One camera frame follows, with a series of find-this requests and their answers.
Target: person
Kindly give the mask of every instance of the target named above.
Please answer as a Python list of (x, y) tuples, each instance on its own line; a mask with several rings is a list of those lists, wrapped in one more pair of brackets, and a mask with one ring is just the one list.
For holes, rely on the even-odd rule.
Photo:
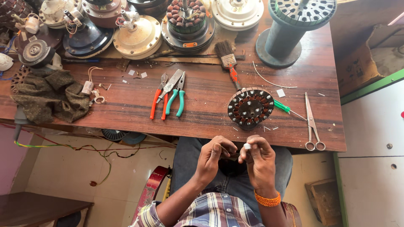
[(280, 204), (292, 173), (293, 159), (284, 147), (271, 147), (259, 135), (246, 141), (238, 163), (245, 173), (225, 176), (220, 156), (237, 147), (223, 136), (212, 140), (180, 137), (174, 156), (171, 195), (144, 206), (131, 227), (285, 227)]

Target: chair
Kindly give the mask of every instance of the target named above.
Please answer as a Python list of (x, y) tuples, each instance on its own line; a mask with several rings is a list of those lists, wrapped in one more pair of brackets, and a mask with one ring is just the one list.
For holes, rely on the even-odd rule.
[[(146, 205), (151, 204), (152, 201), (156, 199), (157, 192), (160, 189), (160, 186), (163, 183), (164, 178), (169, 175), (171, 175), (170, 167), (165, 168), (163, 166), (157, 166), (154, 169), (154, 171), (151, 173), (149, 179), (146, 182), (146, 186), (143, 189), (142, 195), (140, 196), (139, 202), (136, 207), (136, 211), (132, 218), (131, 225), (135, 222), (137, 214), (139, 213), (140, 209)], [(166, 185), (163, 201), (170, 195), (170, 183), (171, 178), (168, 180), (168, 183)], [(283, 211), (286, 215), (286, 219), (288, 220), (288, 227), (302, 227), (300, 215), (296, 207), (287, 202), (281, 202), (281, 204), (283, 207)]]

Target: pliers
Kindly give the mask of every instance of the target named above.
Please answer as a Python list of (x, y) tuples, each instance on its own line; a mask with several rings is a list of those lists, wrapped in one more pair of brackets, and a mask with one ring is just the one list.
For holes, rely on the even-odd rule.
[[(152, 106), (151, 106), (151, 112), (150, 112), (150, 119), (153, 119), (153, 118), (154, 118), (154, 110), (156, 109), (156, 101), (157, 101), (157, 98), (158, 98), (158, 96), (160, 95), (161, 91), (164, 89), (164, 87), (165, 87), (165, 85), (166, 85), (166, 83), (167, 83), (167, 80), (168, 80), (168, 76), (167, 76), (166, 73), (164, 73), (164, 74), (161, 76), (161, 84), (160, 84), (160, 86), (158, 87), (156, 93), (154, 94), (153, 104), (152, 104)], [(168, 94), (166, 94), (166, 95), (164, 96), (163, 115), (161, 116), (161, 119), (162, 119), (162, 120), (165, 120), (165, 119), (166, 119), (167, 101), (168, 101)]]
[(183, 91), (183, 86), (184, 86), (184, 82), (185, 82), (185, 72), (182, 73), (182, 76), (179, 79), (177, 88), (173, 90), (173, 94), (170, 97), (170, 100), (168, 101), (167, 104), (167, 108), (166, 108), (166, 115), (170, 115), (170, 107), (171, 104), (173, 103), (175, 97), (177, 97), (177, 94), (179, 92), (179, 109), (178, 112), (176, 114), (177, 117), (180, 117), (182, 114), (182, 111), (184, 110), (184, 95), (185, 95), (185, 91)]

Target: hand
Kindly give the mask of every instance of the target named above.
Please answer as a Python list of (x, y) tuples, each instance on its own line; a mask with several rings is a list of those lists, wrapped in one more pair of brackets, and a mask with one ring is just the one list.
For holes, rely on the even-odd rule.
[(248, 176), (255, 192), (265, 198), (273, 199), (278, 196), (275, 189), (275, 151), (268, 141), (259, 135), (247, 138), (251, 149), (244, 147), (240, 151), (238, 162), (247, 162)]
[(198, 165), (192, 178), (205, 188), (217, 174), (220, 156), (223, 154), (230, 157), (230, 153), (236, 153), (236, 151), (237, 147), (233, 142), (223, 136), (216, 136), (202, 147)]

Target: orange handled pliers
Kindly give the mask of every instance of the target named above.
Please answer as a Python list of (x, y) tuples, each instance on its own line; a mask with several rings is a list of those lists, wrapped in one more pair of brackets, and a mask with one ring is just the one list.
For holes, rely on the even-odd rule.
[[(153, 118), (154, 118), (154, 110), (156, 109), (156, 102), (157, 102), (158, 96), (160, 95), (161, 91), (164, 89), (164, 87), (165, 87), (165, 85), (166, 85), (166, 83), (167, 83), (167, 80), (168, 80), (168, 76), (167, 76), (166, 73), (164, 73), (164, 74), (161, 76), (161, 84), (160, 84), (160, 86), (158, 87), (158, 89), (157, 89), (157, 91), (156, 91), (156, 93), (155, 93), (155, 95), (154, 95), (153, 104), (152, 104), (152, 106), (151, 106), (150, 119), (153, 119)], [(166, 119), (166, 107), (167, 107), (167, 102), (168, 102), (168, 93), (164, 96), (163, 115), (161, 116), (161, 119), (162, 119), (162, 120), (165, 120), (165, 119)]]

